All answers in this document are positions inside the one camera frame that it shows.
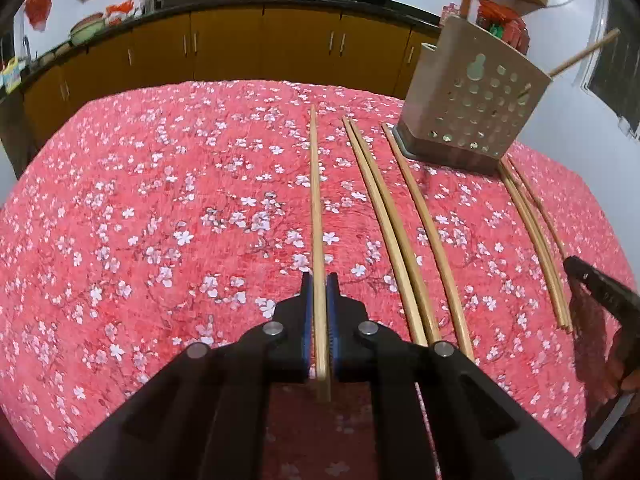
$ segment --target white flower print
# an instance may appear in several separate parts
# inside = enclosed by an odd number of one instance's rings
[[[351,269],[351,273],[354,274],[356,278],[359,278],[360,276],[364,276],[365,270],[367,269],[364,265],[356,264],[356,266]]]
[[[85,400],[86,396],[84,394],[84,388],[82,386],[76,386],[74,388],[74,395],[76,396],[77,400]]]
[[[324,233],[322,236],[322,241],[324,241],[327,245],[331,245],[334,242],[339,242],[340,238],[338,238],[334,232]]]
[[[255,300],[255,304],[260,307],[260,311],[265,318],[271,319],[271,317],[273,317],[273,313],[276,310],[275,301],[267,300],[266,298],[257,298]]]
[[[98,301],[102,299],[102,289],[94,285],[91,289],[91,292],[89,293],[89,296],[91,296],[91,306],[96,306],[98,304]]]
[[[193,239],[193,235],[188,231],[176,231],[174,233],[174,238],[178,240],[178,245],[183,246],[184,244],[190,244]]]
[[[309,272],[309,260],[304,254],[294,254],[292,259],[293,264],[291,269],[299,270],[300,272]]]
[[[382,279],[389,286],[389,290],[391,292],[398,291],[398,285],[396,284],[396,280],[392,276],[386,275],[386,276],[383,276]]]
[[[118,362],[122,361],[122,355],[124,354],[124,350],[120,348],[120,345],[112,344],[109,347],[109,350],[111,350],[112,357],[115,357],[118,360]]]
[[[482,302],[488,307],[489,310],[495,310],[495,300],[491,296],[483,296]]]
[[[105,352],[104,350],[98,350],[95,353],[95,362],[99,365],[105,364],[107,362],[107,359],[107,352]]]
[[[338,477],[342,473],[346,473],[350,469],[351,468],[349,468],[349,466],[346,465],[344,462],[331,462],[329,464],[329,467],[326,468],[324,472],[327,473],[329,476]]]
[[[305,246],[305,243],[302,241],[302,235],[298,231],[287,231],[287,238],[284,240],[286,244],[293,244],[294,247],[301,249]]]

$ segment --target table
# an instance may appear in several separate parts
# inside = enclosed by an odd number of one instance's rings
[[[0,213],[0,402],[47,470],[186,345],[233,342],[298,291],[310,266],[310,104],[318,110],[326,272],[338,273],[342,293],[363,301],[372,319],[408,339],[340,120],[346,114],[370,143],[442,334],[455,341],[433,255],[380,129],[398,120],[402,101],[239,81],[91,102],[47,143]],[[584,182],[518,143],[511,154],[568,253],[635,286]],[[615,323],[591,307],[576,311],[575,341],[556,329],[532,244],[499,180],[412,168],[477,364],[577,452]],[[269,418],[265,478],[375,477],[366,387],[337,387],[328,406],[316,404],[309,386],[276,387]]]

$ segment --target floral tablecloth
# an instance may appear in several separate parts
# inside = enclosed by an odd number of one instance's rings
[[[186,345],[233,342],[298,291],[310,267],[310,104],[319,118],[326,271],[370,317],[408,338],[340,120],[347,114],[393,193],[442,334],[455,341],[427,238],[380,129],[397,121],[402,101],[243,81],[91,102],[47,143],[0,213],[0,403],[48,471]],[[511,153],[568,252],[634,286],[582,180],[525,146]],[[499,180],[412,168],[465,305],[476,362],[577,452],[614,323],[594,307],[575,341],[556,329],[535,252]],[[273,479],[374,478],[367,388],[336,386],[334,402],[319,406],[309,386],[275,387],[263,469]]]

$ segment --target yellow cabinet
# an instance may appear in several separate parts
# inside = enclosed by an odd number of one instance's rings
[[[336,84],[339,27],[339,10],[265,7],[262,77]]]
[[[410,33],[409,27],[344,14],[334,84],[392,95]]]
[[[24,111],[37,146],[43,146],[70,115],[59,66],[51,67],[24,91]]]
[[[133,43],[142,86],[161,86],[193,79],[188,14],[155,20],[134,28]]]
[[[409,41],[406,44],[404,50],[404,59],[400,67],[398,74],[398,80],[396,81],[396,87],[394,88],[394,97],[404,99],[406,93],[409,90],[411,79],[414,76],[415,67],[418,64],[420,58],[421,45],[423,43],[429,43],[436,45],[438,43],[438,33],[425,34],[413,30],[409,36]]]
[[[139,88],[138,56],[133,33],[124,32],[89,48],[91,77],[100,82],[94,98]]]
[[[260,79],[262,6],[191,14],[193,76],[200,81]]]

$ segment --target screw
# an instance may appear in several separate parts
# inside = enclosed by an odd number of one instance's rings
[[[454,346],[446,341],[438,341],[433,349],[440,357],[449,357],[453,355]]]
[[[278,335],[280,332],[282,332],[282,330],[284,330],[282,323],[279,323],[277,321],[267,322],[262,327],[262,331],[266,335]]]
[[[207,355],[208,350],[209,347],[204,343],[194,343],[192,345],[189,345],[189,348],[187,348],[187,355],[191,359],[200,359],[201,357]]]
[[[378,324],[373,321],[363,321],[358,325],[358,330],[364,335],[374,335],[378,331]]]

